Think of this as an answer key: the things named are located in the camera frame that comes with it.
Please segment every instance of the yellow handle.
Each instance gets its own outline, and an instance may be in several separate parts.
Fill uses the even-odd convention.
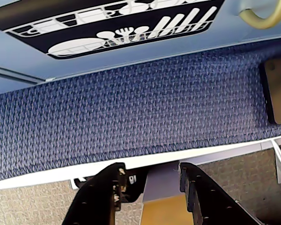
[[[256,29],[271,28],[281,21],[281,0],[278,1],[275,11],[266,19],[260,18],[251,9],[241,11],[239,16]]]

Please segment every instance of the screw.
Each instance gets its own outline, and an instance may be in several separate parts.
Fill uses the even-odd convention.
[[[123,168],[119,168],[119,170],[118,170],[119,172],[120,172],[120,175],[125,175],[125,171],[124,171],[124,169]]]
[[[126,191],[126,186],[121,186],[121,192],[125,192]]]
[[[118,201],[120,200],[120,198],[119,198],[118,195],[114,195],[114,196],[113,196],[113,200],[114,200],[114,202],[116,203],[116,202],[118,202]]]

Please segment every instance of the beige carpet floor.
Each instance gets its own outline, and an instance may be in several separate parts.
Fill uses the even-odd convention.
[[[201,168],[260,219],[281,222],[281,185],[273,150],[218,161]],[[75,191],[69,182],[0,190],[0,225],[60,225]],[[122,204],[118,225],[138,225],[141,198]]]

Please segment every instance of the white dish rack graphic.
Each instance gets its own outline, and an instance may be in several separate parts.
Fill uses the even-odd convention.
[[[57,45],[61,46],[60,44],[63,44],[63,43],[59,43],[59,44],[51,47],[48,50],[47,54],[54,55],[56,57],[68,57],[71,55],[86,53],[86,52],[90,52],[93,50],[112,48],[112,47],[116,47],[119,45],[126,45],[126,44],[141,42],[141,41],[145,41],[145,40],[152,40],[155,38],[174,36],[174,35],[179,35],[179,34],[183,34],[183,33],[193,33],[193,32],[203,30],[212,22],[213,22],[213,20],[205,21],[205,22],[201,22],[201,23],[200,22],[192,23],[192,24],[188,24],[188,25],[184,25],[184,26],[176,26],[176,27],[171,27],[171,28],[167,27],[167,28],[161,29],[161,30],[148,31],[148,32],[144,32],[142,34],[132,34],[129,36],[118,37],[118,38],[107,39],[107,40],[98,38],[98,40],[100,40],[100,41],[87,43],[87,44],[83,44],[83,45],[75,45],[75,46],[71,46],[71,47],[68,47],[71,44],[69,43],[69,41],[67,41],[67,42],[65,42],[66,44],[64,45],[67,47],[65,47],[65,48],[61,47],[61,48],[56,49],[55,47]],[[167,34],[164,36],[161,36],[161,34],[163,32],[166,32]],[[72,41],[79,43],[79,40],[83,40],[83,39],[75,39]]]
[[[30,22],[24,25],[12,27],[4,30],[14,35],[30,38],[39,36],[45,33],[54,32],[57,30],[67,29],[87,23],[93,23],[102,21],[105,19],[116,18],[125,15],[131,15],[141,12],[147,12],[151,10],[169,8],[179,5],[187,5],[196,2],[204,2],[212,0],[155,0],[151,3],[135,3],[134,0],[123,0],[119,2],[113,2],[96,7],[85,8],[70,13],[60,14],[52,17],[48,17],[42,20]],[[112,7],[120,4],[127,4],[126,6],[108,10],[106,7]]]

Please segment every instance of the utensil icon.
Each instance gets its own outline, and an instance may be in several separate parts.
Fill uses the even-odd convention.
[[[129,34],[131,34],[133,31],[134,31],[133,27],[125,27],[125,28],[121,28],[121,29],[116,30],[116,34],[119,34],[119,35],[123,36],[124,37],[124,43],[128,44],[128,43],[130,43]]]
[[[85,53],[100,48],[105,44],[105,40],[99,38],[80,38],[61,42],[52,46],[48,53],[55,56],[73,55]]]
[[[180,24],[180,26],[177,28],[175,34],[183,31],[183,29],[194,19],[194,17],[198,14],[199,11],[199,8],[193,8],[187,15],[187,17],[183,20],[183,22]]]
[[[217,7],[212,6],[205,15],[197,22],[197,24],[191,29],[191,31],[196,31],[206,20],[216,11]]]
[[[140,40],[140,36],[142,33],[146,32],[149,29],[148,26],[142,26],[142,27],[138,27],[134,30],[134,33],[136,34],[135,37],[133,38],[132,41],[139,41]]]
[[[148,36],[148,38],[155,38],[159,31],[162,30],[164,28],[164,26],[170,21],[170,17],[169,16],[164,16],[163,18],[161,18],[161,20],[158,22],[158,24],[155,26],[155,28],[153,29],[153,31],[150,33],[150,35]]]
[[[136,3],[134,0],[128,0],[128,5],[122,7],[118,12],[122,15],[128,15],[133,13],[141,13],[146,11],[149,8],[149,5],[146,3]]]
[[[97,33],[97,37],[98,38],[105,38],[105,39],[109,39],[110,41],[113,41],[115,44],[117,45],[122,45],[123,42],[119,41],[117,38],[115,38],[116,34],[112,31],[101,31],[99,33]]]
[[[76,20],[77,24],[85,24],[85,23],[91,23],[91,22],[96,22],[100,20],[105,20],[110,17],[110,15],[115,14],[114,11],[110,10],[105,10],[103,11],[102,9],[95,9],[95,10],[89,10],[86,12],[79,12],[76,13]]]
[[[168,8],[181,5],[185,0],[155,0],[150,4],[152,9]]]
[[[177,26],[177,24],[182,20],[183,17],[184,14],[177,14],[174,19],[169,23],[169,25],[164,28],[159,37],[167,35],[173,28]]]

